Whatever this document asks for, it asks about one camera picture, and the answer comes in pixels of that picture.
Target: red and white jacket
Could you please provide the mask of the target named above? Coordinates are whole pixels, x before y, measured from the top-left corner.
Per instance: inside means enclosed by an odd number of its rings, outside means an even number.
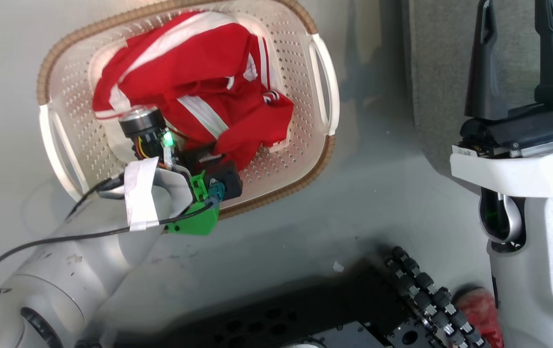
[[[186,13],[127,44],[95,88],[98,119],[156,105],[188,137],[186,148],[216,141],[239,170],[260,145],[286,138],[293,103],[272,89],[265,39],[234,18]]]

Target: green led indicator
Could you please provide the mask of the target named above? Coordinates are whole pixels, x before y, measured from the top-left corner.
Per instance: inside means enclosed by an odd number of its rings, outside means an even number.
[[[175,140],[173,140],[173,133],[170,131],[166,131],[162,135],[162,145],[165,147],[173,147],[175,145]]]

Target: gray cushion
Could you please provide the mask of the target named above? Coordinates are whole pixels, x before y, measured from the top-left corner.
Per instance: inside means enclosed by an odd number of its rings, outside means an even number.
[[[451,145],[460,140],[478,0],[408,0],[411,94],[422,150],[450,176]],[[539,35],[533,0],[495,0],[499,81],[510,107],[534,101]]]

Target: white plastic basket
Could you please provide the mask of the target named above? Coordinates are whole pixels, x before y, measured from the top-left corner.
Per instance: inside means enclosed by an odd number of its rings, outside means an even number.
[[[230,14],[267,38],[279,85],[294,102],[289,143],[278,152],[258,152],[240,173],[243,195],[224,202],[221,216],[241,214],[297,192],[327,165],[339,121],[338,84],[329,51],[306,10],[294,0],[169,0],[82,28],[58,42],[43,62],[38,102],[44,146],[74,200],[126,165],[109,148],[91,108],[103,62],[126,39],[191,10]]]

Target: white handle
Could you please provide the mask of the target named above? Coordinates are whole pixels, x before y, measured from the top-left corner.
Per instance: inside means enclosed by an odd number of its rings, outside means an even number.
[[[333,136],[336,132],[336,128],[339,126],[339,113],[341,111],[339,81],[336,79],[335,66],[332,64],[330,52],[328,51],[325,42],[323,42],[319,34],[314,34],[311,36],[310,48],[311,63],[313,65],[313,74],[316,80],[317,97],[319,99],[321,120],[328,128],[328,135]],[[321,68],[323,70],[326,84],[328,86],[330,116],[327,116],[326,112],[326,104],[323,99],[323,89],[321,88],[321,77],[316,57],[319,57],[319,62],[321,63]]]
[[[49,117],[49,106],[41,105],[40,132],[42,133],[43,137],[44,149],[46,150],[46,154],[49,157],[49,161],[51,162],[51,167],[53,167],[53,172],[55,172],[55,175],[58,177],[59,182],[62,184],[64,189],[66,189],[73,200],[78,201],[83,196],[83,191],[80,189],[79,185],[77,185],[73,181],[68,168],[66,168],[66,165],[62,160],[62,156],[58,147],[58,142],[53,136],[53,132],[57,132],[57,129],[53,129],[54,127],[54,123],[51,121],[51,117]]]

